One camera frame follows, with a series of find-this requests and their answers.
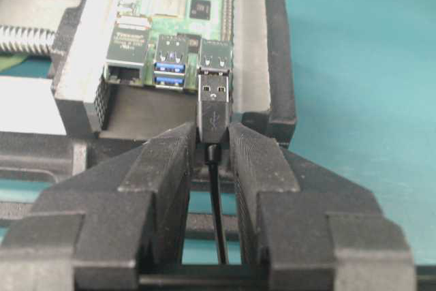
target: processor chip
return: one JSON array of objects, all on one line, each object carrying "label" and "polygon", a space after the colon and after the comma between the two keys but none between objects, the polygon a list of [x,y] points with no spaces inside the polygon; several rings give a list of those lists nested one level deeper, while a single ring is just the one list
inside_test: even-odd
[{"label": "processor chip", "polygon": [[211,2],[209,0],[191,0],[190,18],[198,20],[211,19]]},{"label": "processor chip", "polygon": [[186,0],[152,0],[151,12],[155,16],[185,16]]}]

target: textured gripping surface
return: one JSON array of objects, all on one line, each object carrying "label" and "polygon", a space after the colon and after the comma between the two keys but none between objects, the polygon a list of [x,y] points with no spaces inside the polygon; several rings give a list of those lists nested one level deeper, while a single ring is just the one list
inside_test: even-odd
[{"label": "textured gripping surface", "polygon": [[44,191],[0,247],[0,289],[131,289],[139,256],[180,262],[195,141],[185,124]]},{"label": "textured gripping surface", "polygon": [[272,290],[415,290],[407,241],[369,190],[241,124],[230,146],[243,261],[267,264]]}]

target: ethernet port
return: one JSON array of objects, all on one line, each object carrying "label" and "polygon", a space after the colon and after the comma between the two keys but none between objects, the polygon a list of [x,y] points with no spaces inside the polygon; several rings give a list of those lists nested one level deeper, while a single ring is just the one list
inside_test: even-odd
[{"label": "ethernet port", "polygon": [[130,81],[140,78],[140,70],[138,68],[108,66],[109,77],[120,80],[122,84],[129,84]]}]

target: green circuit board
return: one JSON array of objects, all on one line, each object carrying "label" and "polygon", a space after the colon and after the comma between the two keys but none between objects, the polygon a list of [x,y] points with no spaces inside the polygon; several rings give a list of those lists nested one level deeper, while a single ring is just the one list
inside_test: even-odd
[{"label": "green circuit board", "polygon": [[115,1],[116,22],[104,68],[107,82],[195,91],[204,67],[201,56],[220,56],[226,62],[217,71],[230,73],[233,0]]}]

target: teal surface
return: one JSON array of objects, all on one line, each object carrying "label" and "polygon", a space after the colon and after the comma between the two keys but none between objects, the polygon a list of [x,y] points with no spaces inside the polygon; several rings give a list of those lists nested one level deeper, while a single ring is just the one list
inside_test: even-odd
[{"label": "teal surface", "polygon": [[0,179],[0,201],[34,202],[50,183]]},{"label": "teal surface", "polygon": [[[224,215],[236,214],[236,200],[234,194],[222,194],[221,203]],[[189,201],[190,213],[212,213],[211,195],[208,192],[191,192]]]},{"label": "teal surface", "polygon": [[7,228],[0,228],[0,243],[3,241],[3,237],[5,236]]},{"label": "teal surface", "polygon": [[373,190],[416,262],[435,264],[436,1],[287,0],[287,10],[291,150]]}]

